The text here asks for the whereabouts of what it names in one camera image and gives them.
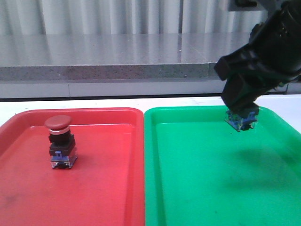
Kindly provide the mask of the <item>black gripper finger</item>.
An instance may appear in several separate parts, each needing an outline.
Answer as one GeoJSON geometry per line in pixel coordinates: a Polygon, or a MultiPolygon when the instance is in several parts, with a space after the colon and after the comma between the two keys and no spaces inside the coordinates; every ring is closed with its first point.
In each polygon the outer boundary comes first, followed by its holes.
{"type": "Polygon", "coordinates": [[[248,116],[251,112],[258,114],[254,102],[262,94],[263,82],[257,76],[237,73],[227,79],[221,97],[233,114],[248,116]]]}

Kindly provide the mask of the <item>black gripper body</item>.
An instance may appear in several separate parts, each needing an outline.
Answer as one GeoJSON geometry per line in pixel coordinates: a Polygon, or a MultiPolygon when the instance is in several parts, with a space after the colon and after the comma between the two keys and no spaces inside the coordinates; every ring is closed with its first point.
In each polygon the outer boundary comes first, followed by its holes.
{"type": "Polygon", "coordinates": [[[301,73],[300,21],[257,24],[249,42],[221,57],[214,69],[225,82],[237,73],[257,76],[263,82],[263,93],[293,81],[301,73]]]}

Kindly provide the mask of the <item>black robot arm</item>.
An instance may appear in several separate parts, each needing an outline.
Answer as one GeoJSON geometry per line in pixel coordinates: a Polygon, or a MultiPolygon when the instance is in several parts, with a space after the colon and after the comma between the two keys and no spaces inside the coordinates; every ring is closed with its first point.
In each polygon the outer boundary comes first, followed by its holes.
{"type": "Polygon", "coordinates": [[[249,42],[221,57],[214,70],[225,87],[221,98],[232,114],[258,112],[255,100],[301,74],[301,2],[285,1],[257,24],[249,42]]]}

